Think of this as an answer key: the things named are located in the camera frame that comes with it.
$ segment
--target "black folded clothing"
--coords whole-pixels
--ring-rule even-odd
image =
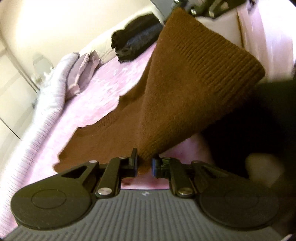
[[[162,30],[158,18],[147,14],[132,20],[124,29],[112,34],[111,47],[115,49],[120,63],[132,61],[157,39]]]
[[[129,39],[126,45],[116,52],[118,61],[122,63],[136,59],[158,39],[162,29],[163,26],[158,23]]]
[[[120,50],[130,38],[157,23],[159,23],[159,20],[153,13],[137,17],[129,22],[124,29],[118,30],[112,34],[111,47],[114,48],[115,51]]]

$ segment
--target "pink bedsheet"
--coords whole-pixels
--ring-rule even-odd
[[[87,89],[66,104],[64,112],[44,142],[25,185],[55,175],[53,165],[77,127],[92,125],[114,110],[119,96],[139,81],[155,45],[136,60],[120,64],[117,58],[99,68]]]

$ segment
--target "bedding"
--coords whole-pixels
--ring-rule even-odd
[[[155,154],[199,133],[241,104],[264,74],[250,53],[178,8],[160,33],[137,86],[100,122],[75,132],[55,170],[88,160],[106,163],[137,147],[139,172],[145,173]]]
[[[99,63],[100,59],[95,50],[82,55],[76,61],[67,77],[66,100],[85,90]]]
[[[22,186],[56,174],[52,166],[58,162],[57,156],[59,152],[69,141],[77,126],[84,127],[85,125],[94,124],[96,121],[100,120],[103,116],[116,108],[119,95],[125,94],[130,88],[132,88],[133,85],[137,83],[139,77],[142,75],[154,46],[148,49],[135,61],[120,65],[117,61],[117,58],[115,58],[115,51],[111,49],[111,34],[114,31],[123,28],[130,20],[134,19],[135,17],[141,14],[147,14],[149,12],[153,12],[158,17],[158,19],[163,22],[164,17],[162,14],[153,4],[149,4],[141,11],[133,14],[123,22],[99,35],[95,40],[90,42],[80,51],[80,55],[84,55],[85,53],[96,50],[99,58],[102,59],[103,64],[108,63],[109,61],[111,62],[110,69],[108,67],[109,65],[99,69],[93,76],[93,80],[91,80],[86,90],[81,95],[70,100],[65,105],[64,113],[42,145],[39,153],[36,156],[34,165],[32,164],[32,166],[24,167],[23,176],[26,177],[26,179]],[[248,24],[251,21],[249,20],[248,23],[247,16],[245,16],[244,21],[241,22],[241,26],[239,26],[238,22],[234,21],[236,18],[236,11],[231,11],[228,15],[221,16],[219,21],[214,22],[207,18],[199,19],[199,21],[201,21],[208,28],[219,32],[232,43],[242,46],[239,28],[241,28],[242,32],[244,33],[244,31],[249,28]],[[250,38],[250,36],[243,36],[243,38],[244,37],[248,38],[248,41],[257,41],[256,36],[254,36],[254,39]],[[107,71],[107,69],[108,74],[104,75],[103,72],[104,70]],[[184,146],[182,146],[183,144],[181,143],[179,146],[182,149],[184,148]],[[174,153],[174,151],[170,150],[170,152],[165,155],[173,156]],[[180,157],[177,155],[176,158],[182,158],[182,154],[179,153],[179,156]],[[18,179],[18,177],[13,175],[13,173],[7,173],[7,178],[8,180]],[[10,199],[7,202],[7,197],[5,196],[4,198],[4,201],[3,199],[0,200],[0,211],[5,210],[7,215],[5,213],[4,214],[6,219],[11,221],[11,225],[7,226],[3,220],[0,220],[0,237],[5,236],[10,230],[16,227],[16,223],[14,222],[14,218],[12,217],[10,210],[6,207],[3,207],[3,204],[9,203]]]
[[[0,237],[11,231],[13,216],[10,200],[16,191],[26,185],[26,178],[39,148],[62,113],[66,93],[65,79],[77,60],[77,53],[64,56],[47,77],[39,94],[32,123],[3,171],[0,185]]]
[[[255,56],[266,71],[261,82],[291,78],[296,60],[296,8],[289,0],[260,0],[248,13],[237,9],[244,48]]]

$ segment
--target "round black pad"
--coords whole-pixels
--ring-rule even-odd
[[[72,178],[49,178],[19,190],[11,200],[18,224],[32,229],[55,229],[82,217],[90,194]]]
[[[257,229],[278,212],[277,196],[241,178],[217,178],[199,196],[201,209],[216,222],[236,229]]]

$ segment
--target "bed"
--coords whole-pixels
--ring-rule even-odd
[[[58,162],[58,154],[63,150],[77,127],[94,124],[115,109],[118,104],[119,96],[124,95],[136,85],[140,79],[155,45],[152,45],[136,60],[120,64],[116,58],[115,52],[110,48],[110,36],[115,30],[122,28],[131,19],[147,12],[153,12],[161,22],[163,21],[161,13],[151,4],[107,32],[101,34],[97,39],[89,43],[80,51],[80,54],[82,55],[91,52],[92,50],[96,50],[104,65],[95,72],[86,90],[65,104],[61,116],[54,123],[48,136],[44,136],[45,141],[38,149],[38,154],[32,158],[32,161],[25,167],[22,167],[22,164],[19,164],[20,169],[23,170],[21,175],[23,178],[20,179],[19,176],[9,175],[9,171],[7,171],[6,177],[8,177],[8,180],[3,180],[0,188],[0,212],[4,214],[4,218],[0,218],[0,237],[5,236],[16,227],[16,223],[9,208],[10,199],[13,193],[23,186],[56,174],[53,170],[53,165]],[[242,28],[237,21],[238,15],[240,16],[240,19],[243,19],[244,25]],[[256,37],[256,35],[254,34],[254,31],[252,32],[248,29],[244,29],[244,26],[247,26],[250,23],[248,22],[245,9],[238,9],[237,11],[232,11],[227,16],[222,16],[219,20],[220,25],[217,24],[217,22],[208,19],[200,19],[200,21],[238,46],[245,46],[248,51],[256,56],[257,49],[250,44],[250,39]],[[224,29],[221,28],[221,26],[228,26],[228,28]],[[266,61],[264,61],[264,58],[265,60],[268,58],[267,55],[256,57],[263,63],[263,65],[267,64]],[[291,64],[286,67],[285,70],[281,69],[279,71],[282,75],[289,75],[292,71],[292,63],[295,61],[295,58],[293,54],[291,57],[290,52],[287,61]],[[160,181],[158,183],[160,188],[165,187],[166,185],[167,182]]]

